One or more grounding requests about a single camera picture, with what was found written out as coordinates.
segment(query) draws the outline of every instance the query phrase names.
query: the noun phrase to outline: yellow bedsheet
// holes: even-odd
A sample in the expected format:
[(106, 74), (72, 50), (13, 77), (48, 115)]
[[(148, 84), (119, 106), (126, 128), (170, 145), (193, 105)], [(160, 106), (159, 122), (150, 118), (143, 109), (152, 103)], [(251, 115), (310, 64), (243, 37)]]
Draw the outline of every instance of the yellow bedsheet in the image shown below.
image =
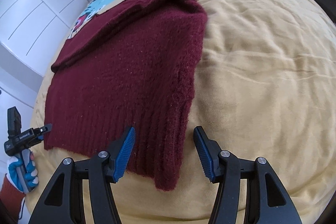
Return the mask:
[[(217, 185), (204, 176), (193, 144), (193, 129), (202, 125), (209, 138), (237, 157), (267, 158), (303, 224), (313, 224), (336, 190), (336, 27), (313, 0), (198, 1), (209, 20), (178, 185), (162, 192), (150, 178), (126, 172), (112, 185), (122, 222), (208, 222)], [(49, 69), (33, 127), (44, 124), (52, 77)], [(40, 185), (26, 198), (30, 212), (63, 158), (85, 158), (60, 148), (45, 151), (43, 144), (32, 150)], [(242, 183), (238, 224), (245, 187)], [(87, 224), (92, 224), (87, 184), (84, 199)]]

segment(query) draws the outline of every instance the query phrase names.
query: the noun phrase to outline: sweater sleeve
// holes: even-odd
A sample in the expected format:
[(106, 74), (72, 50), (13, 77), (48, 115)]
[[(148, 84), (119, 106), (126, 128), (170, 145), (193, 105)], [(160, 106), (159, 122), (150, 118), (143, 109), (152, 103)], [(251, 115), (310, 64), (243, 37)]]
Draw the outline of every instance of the sweater sleeve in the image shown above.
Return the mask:
[(24, 197), (25, 194), (17, 190), (5, 177), (0, 192), (0, 199), (8, 210), (9, 215), (16, 222), (18, 221), (18, 216), (21, 209), (21, 202)]

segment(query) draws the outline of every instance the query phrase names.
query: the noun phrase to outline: folded sweater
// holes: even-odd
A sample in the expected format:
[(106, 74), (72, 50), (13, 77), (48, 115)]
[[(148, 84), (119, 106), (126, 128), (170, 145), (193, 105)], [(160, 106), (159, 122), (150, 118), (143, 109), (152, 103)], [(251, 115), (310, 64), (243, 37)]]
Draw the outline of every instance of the folded sweater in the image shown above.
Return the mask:
[(173, 190), (206, 21), (196, 0), (125, 0), (94, 16), (51, 67), (45, 148), (92, 156), (134, 126), (128, 170)]

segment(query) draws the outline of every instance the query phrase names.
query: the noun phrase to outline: gloved hand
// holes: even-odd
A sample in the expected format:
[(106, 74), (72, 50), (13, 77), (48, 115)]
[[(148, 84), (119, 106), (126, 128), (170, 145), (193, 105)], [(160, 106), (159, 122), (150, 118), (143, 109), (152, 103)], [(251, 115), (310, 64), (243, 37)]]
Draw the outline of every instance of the gloved hand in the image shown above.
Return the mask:
[[(25, 174), (25, 178), (28, 181), (28, 186), (36, 187), (39, 184), (39, 179), (37, 177), (37, 169), (35, 168), (34, 154), (29, 149), (25, 149), (22, 151), (22, 156), (24, 159), (29, 158), (29, 163), (26, 165), (27, 174)], [(23, 188), (16, 172), (16, 168), (20, 167), (22, 164), (22, 160), (19, 160), (15, 156), (11, 157), (7, 161), (8, 173), (6, 174), (6, 177), (8, 181), (20, 192), (23, 192)]]

